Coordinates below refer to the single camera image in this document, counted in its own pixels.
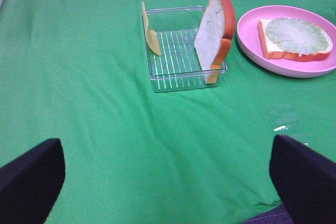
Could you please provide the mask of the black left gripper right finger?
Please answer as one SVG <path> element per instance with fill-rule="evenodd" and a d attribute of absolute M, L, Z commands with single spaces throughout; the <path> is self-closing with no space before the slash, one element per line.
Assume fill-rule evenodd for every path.
<path fill-rule="evenodd" d="M 276 135 L 269 175 L 294 223 L 335 223 L 335 162 Z"/>

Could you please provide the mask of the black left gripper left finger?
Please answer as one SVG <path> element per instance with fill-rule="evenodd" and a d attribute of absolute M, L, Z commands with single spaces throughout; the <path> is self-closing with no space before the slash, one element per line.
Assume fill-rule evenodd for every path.
<path fill-rule="evenodd" d="M 61 140 L 47 139 L 1 167 L 1 223 L 45 223 L 65 180 Z"/>

